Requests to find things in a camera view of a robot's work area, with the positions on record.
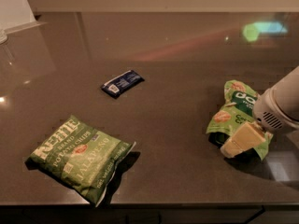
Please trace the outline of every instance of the green package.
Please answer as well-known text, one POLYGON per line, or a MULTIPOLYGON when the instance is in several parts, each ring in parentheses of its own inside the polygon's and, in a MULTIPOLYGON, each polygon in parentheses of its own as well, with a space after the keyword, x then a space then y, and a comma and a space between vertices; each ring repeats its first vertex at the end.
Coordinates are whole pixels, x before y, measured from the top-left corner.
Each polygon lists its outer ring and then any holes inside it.
MULTIPOLYGON (((212 135, 210 141, 213 140, 215 144, 221 146, 243 122, 253 122, 252 109, 257 96, 258 93, 243 82, 237 80, 227 81, 224 85, 225 104, 213 116, 206 129, 206 133, 212 135)), ((264 132, 265 141, 254 147, 261 160, 268 153, 272 137, 273 134, 264 132)))
POLYGON ((135 144, 127 144, 71 116, 27 159, 97 206, 117 165, 135 144))

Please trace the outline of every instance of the bag of chips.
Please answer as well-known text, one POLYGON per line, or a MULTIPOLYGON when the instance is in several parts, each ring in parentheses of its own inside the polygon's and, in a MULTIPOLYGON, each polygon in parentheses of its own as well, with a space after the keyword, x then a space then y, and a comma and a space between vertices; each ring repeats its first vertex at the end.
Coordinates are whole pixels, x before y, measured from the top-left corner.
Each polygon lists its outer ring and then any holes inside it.
POLYGON ((118 164, 135 144, 127 144, 71 116, 27 159, 97 206, 118 164))
MULTIPOLYGON (((209 141, 221 147, 245 121, 253 122, 252 109, 257 96, 258 93, 243 82, 227 81, 224 85, 225 104, 213 116, 206 129, 206 133, 210 133, 209 141)), ((265 141, 253 148, 261 160, 268 153, 272 137, 273 134, 264 132, 265 141)))

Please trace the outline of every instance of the robotic hand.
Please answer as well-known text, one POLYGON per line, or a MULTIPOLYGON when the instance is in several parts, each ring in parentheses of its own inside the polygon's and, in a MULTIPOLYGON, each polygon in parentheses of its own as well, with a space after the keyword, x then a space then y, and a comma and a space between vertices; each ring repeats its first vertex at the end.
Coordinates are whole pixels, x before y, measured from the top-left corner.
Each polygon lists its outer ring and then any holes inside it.
POLYGON ((252 123, 245 122, 221 147, 227 158, 264 142, 265 132, 284 127, 299 130, 299 66, 258 97, 253 107, 252 123))

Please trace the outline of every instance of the green snack bag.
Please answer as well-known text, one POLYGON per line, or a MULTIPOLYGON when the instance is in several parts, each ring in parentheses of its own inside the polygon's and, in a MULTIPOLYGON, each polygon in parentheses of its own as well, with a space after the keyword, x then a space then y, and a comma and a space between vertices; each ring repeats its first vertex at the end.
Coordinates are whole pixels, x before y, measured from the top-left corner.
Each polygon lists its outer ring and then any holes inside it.
POLYGON ((27 159, 97 206, 118 164, 135 144, 127 144, 71 116, 27 159))
MULTIPOLYGON (((209 141, 220 147, 229 136, 232 136, 243 122, 253 122, 252 109, 258 93, 250 86, 237 80, 227 81, 224 85, 225 104, 209 122, 206 133, 211 133, 209 141)), ((265 141, 253 149, 263 160, 273 134, 264 132, 265 141)))

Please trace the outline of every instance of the small blue package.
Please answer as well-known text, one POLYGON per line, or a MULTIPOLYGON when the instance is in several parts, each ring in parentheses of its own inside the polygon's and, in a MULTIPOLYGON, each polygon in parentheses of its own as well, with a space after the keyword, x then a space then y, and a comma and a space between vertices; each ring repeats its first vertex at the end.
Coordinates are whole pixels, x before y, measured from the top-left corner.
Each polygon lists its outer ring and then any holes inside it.
POLYGON ((101 89, 116 99, 141 81, 144 81, 144 78, 134 70, 130 70, 106 82, 101 89))

